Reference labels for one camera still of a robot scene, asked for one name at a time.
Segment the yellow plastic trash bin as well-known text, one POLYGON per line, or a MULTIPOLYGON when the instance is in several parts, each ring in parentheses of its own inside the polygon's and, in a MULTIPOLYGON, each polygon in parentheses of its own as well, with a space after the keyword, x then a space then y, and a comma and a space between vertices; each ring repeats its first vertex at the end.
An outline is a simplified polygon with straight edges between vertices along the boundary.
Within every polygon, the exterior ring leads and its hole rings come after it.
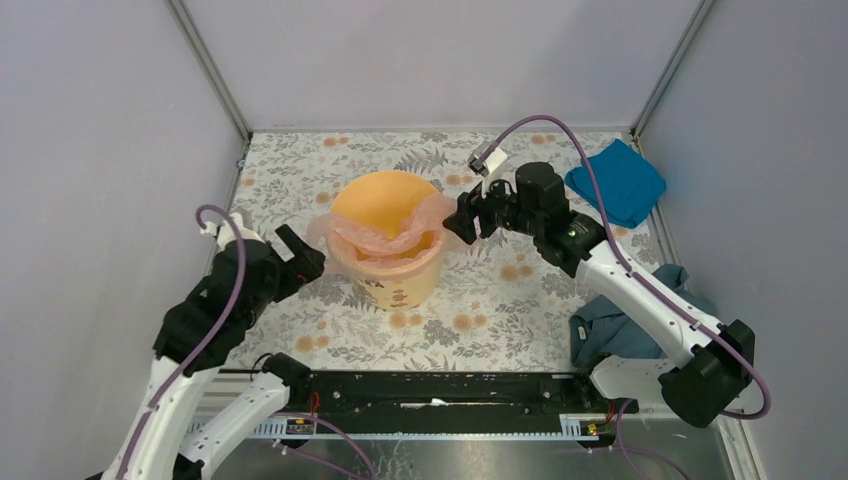
POLYGON ((450 201, 422 177, 402 171, 364 175, 330 207, 324 234, 331 264, 365 299, 385 310, 422 304, 441 273, 450 201))

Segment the pink plastic trash bag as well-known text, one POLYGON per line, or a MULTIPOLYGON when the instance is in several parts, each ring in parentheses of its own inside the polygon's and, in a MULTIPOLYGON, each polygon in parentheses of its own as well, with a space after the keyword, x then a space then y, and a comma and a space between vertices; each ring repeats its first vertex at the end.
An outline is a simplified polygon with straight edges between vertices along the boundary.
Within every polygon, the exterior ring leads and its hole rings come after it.
POLYGON ((324 246, 334 270, 383 274, 397 269, 409 276, 434 256, 468 249, 442 225, 455 210, 455 201, 436 192, 415 202, 408 213, 392 213, 386 205, 367 209, 365 220, 326 213, 309 223, 306 237, 309 244, 324 246))

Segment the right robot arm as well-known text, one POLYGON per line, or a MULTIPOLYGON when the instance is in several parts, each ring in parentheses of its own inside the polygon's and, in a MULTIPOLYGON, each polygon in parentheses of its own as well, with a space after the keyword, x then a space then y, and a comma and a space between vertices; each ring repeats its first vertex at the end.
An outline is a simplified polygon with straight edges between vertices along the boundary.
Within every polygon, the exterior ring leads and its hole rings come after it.
POLYGON ((753 330, 703 312, 628 259, 599 222, 570 207, 563 178, 547 163, 520 166, 513 182, 484 179, 458 197, 443 225, 468 245, 497 229, 527 235, 546 262, 615 304, 671 361, 657 378, 659 393, 693 427, 730 416, 730 404, 757 379, 753 330))

